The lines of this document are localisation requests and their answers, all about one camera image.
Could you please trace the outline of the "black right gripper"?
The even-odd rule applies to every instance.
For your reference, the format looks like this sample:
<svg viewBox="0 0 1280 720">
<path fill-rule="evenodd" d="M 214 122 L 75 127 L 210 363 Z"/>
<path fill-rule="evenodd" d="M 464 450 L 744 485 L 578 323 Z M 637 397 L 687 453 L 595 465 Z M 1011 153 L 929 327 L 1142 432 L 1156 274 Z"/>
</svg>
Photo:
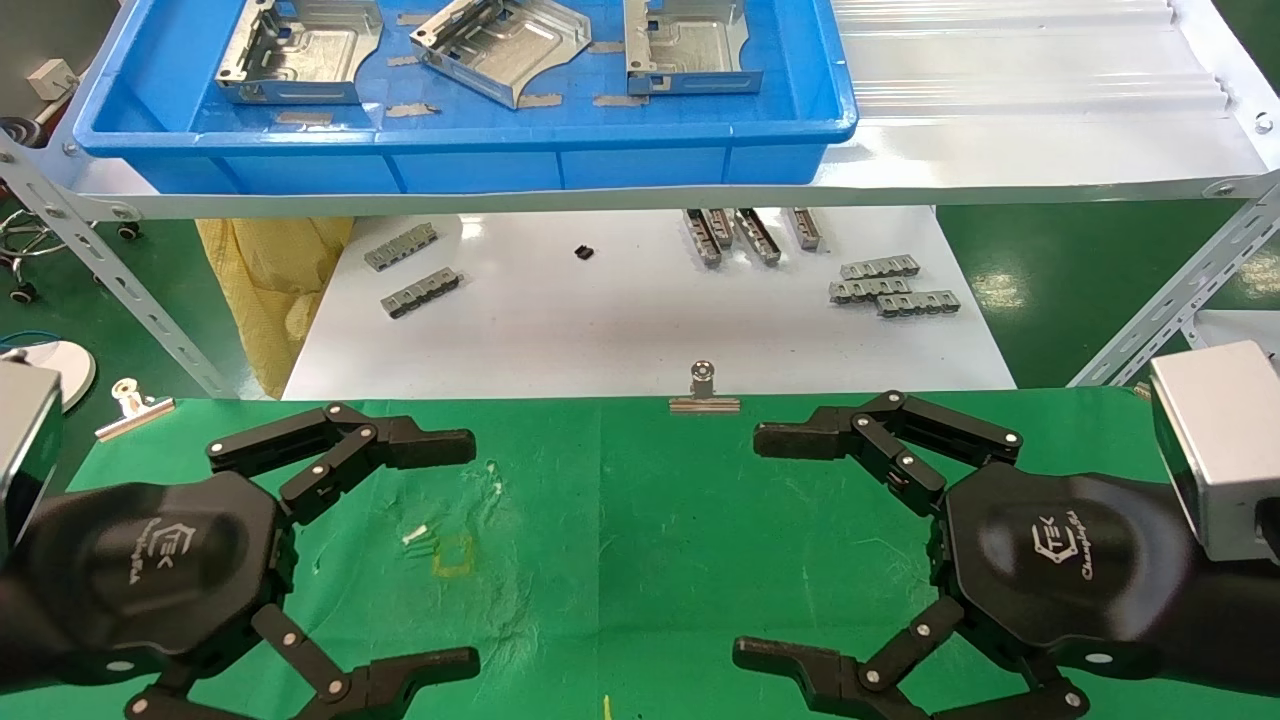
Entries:
<svg viewBox="0 0 1280 720">
<path fill-rule="evenodd" d="M 759 424 L 762 457 L 850 457 L 919 518 L 942 510 L 940 580 L 955 600 L 936 600 L 867 662 L 741 635 L 733 664 L 787 676 L 810 711 L 850 719 L 1084 717 L 1091 701 L 1047 659 L 1126 679 L 1185 673 L 1199 637 L 1187 615 L 1199 551 L 1174 489 L 1005 465 L 1021 445 L 1009 428 L 896 389 L 820 406 L 801 423 Z M 945 493 L 922 450 L 982 469 Z M 913 703 L 901 682 L 956 630 L 1015 666 L 1027 691 L 932 714 Z"/>
</svg>

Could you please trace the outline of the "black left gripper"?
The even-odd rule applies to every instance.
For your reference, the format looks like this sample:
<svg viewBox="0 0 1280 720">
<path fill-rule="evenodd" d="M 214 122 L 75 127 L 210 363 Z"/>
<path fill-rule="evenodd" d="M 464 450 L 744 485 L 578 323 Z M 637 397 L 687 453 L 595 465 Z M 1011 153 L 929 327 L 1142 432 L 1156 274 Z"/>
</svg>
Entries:
<svg viewBox="0 0 1280 720">
<path fill-rule="evenodd" d="M 424 430 L 411 416 L 330 404 L 215 439 L 207 459 L 223 473 L 205 480 L 44 502 L 22 537 L 23 689 L 161 673 L 129 701 L 127 719 L 243 719 L 188 693 L 196 676 L 225 671 L 262 639 L 314 689 L 296 719 L 404 717 L 422 688 L 479 675 L 477 650 L 342 671 L 278 606 L 298 560 L 291 520 L 315 521 L 380 468 L 476 456 L 468 429 Z M 280 487 L 279 502 L 248 479 L 301 461 L 308 465 Z"/>
</svg>

